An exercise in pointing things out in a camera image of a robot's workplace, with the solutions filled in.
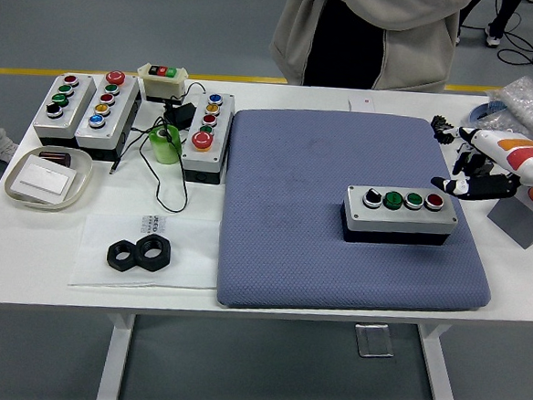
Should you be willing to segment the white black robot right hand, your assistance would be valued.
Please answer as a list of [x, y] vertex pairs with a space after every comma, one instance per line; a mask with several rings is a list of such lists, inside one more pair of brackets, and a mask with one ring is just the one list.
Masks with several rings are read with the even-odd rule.
[[434, 138], [449, 144], [455, 138], [465, 141], [459, 150], [453, 175], [432, 184], [456, 198], [476, 201], [512, 197], [522, 185], [533, 201], [533, 141], [521, 133], [453, 128], [443, 118], [433, 120]]

